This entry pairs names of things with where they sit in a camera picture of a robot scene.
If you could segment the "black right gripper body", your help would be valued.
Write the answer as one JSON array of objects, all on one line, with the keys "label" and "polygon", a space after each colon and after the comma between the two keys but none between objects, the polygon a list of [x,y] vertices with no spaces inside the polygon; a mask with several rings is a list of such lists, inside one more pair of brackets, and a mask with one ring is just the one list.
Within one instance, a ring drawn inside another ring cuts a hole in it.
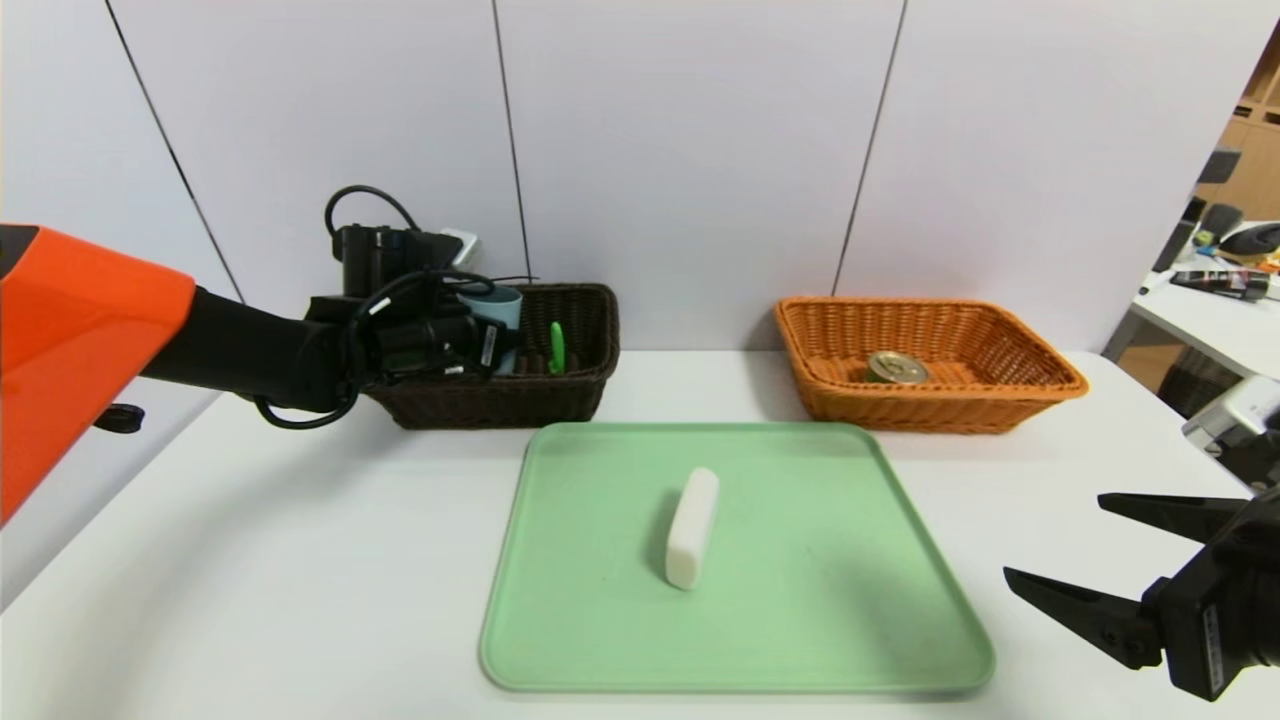
[{"label": "black right gripper body", "polygon": [[1155,594],[1171,683],[1216,701],[1279,659],[1277,495],[1258,495]]}]

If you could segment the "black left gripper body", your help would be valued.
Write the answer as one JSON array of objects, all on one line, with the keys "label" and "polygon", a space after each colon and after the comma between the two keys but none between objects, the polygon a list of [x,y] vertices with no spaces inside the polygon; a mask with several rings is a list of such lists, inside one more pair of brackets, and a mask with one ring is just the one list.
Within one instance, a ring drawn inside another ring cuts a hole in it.
[{"label": "black left gripper body", "polygon": [[431,319],[429,366],[447,375],[497,373],[508,351],[508,327],[474,314]]}]

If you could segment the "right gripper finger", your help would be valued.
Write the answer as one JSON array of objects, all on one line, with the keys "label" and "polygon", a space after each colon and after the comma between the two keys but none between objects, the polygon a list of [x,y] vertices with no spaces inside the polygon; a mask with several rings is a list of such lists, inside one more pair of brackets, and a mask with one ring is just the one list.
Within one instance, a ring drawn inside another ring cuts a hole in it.
[{"label": "right gripper finger", "polygon": [[1211,542],[1243,511],[1248,500],[1167,495],[1106,493],[1097,505],[1107,511],[1202,544]]},{"label": "right gripper finger", "polygon": [[1164,662],[1162,633],[1148,603],[1014,568],[1004,569],[1004,579],[1015,596],[1124,667]]}]

